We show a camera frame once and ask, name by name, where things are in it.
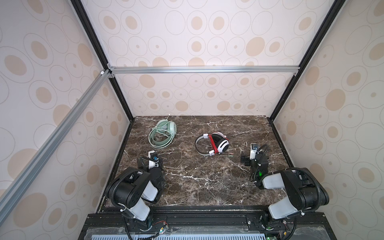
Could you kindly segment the white black headphones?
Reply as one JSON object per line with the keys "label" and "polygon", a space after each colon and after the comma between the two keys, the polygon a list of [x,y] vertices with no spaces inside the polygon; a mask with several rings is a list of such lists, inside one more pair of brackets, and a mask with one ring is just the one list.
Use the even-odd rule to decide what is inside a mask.
{"label": "white black headphones", "polygon": [[[210,140],[212,150],[208,151],[207,153],[200,152],[198,150],[198,142],[203,139]],[[202,136],[199,136],[195,140],[195,149],[201,156],[214,156],[216,154],[223,154],[227,151],[229,148],[229,140],[227,136],[222,134],[221,132],[214,132],[212,134],[203,134]]]}

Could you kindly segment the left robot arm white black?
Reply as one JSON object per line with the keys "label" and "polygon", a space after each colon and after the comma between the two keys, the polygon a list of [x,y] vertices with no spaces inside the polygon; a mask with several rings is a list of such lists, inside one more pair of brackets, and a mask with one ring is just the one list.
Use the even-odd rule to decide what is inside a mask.
{"label": "left robot arm white black", "polygon": [[128,167],[106,188],[106,196],[125,219],[150,225],[152,212],[146,203],[156,204],[165,190],[163,159],[156,153],[140,157],[138,167]]}

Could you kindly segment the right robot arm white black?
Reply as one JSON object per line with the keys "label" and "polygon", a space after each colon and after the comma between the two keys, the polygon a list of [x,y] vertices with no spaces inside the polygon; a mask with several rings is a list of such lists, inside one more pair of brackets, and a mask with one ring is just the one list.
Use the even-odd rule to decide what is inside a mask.
{"label": "right robot arm white black", "polygon": [[254,158],[241,156],[241,163],[251,168],[250,181],[259,189],[286,191],[286,197],[268,207],[273,219],[315,212],[330,201],[325,188],[307,168],[288,168],[267,173],[268,157],[262,152]]}

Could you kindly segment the mint green headphones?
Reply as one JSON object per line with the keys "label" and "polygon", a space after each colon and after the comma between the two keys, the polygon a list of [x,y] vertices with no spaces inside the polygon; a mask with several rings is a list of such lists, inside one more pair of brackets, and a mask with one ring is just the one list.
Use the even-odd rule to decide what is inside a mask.
{"label": "mint green headphones", "polygon": [[177,133],[177,125],[167,119],[160,120],[152,128],[148,136],[150,145],[156,149],[163,149],[169,146]]}

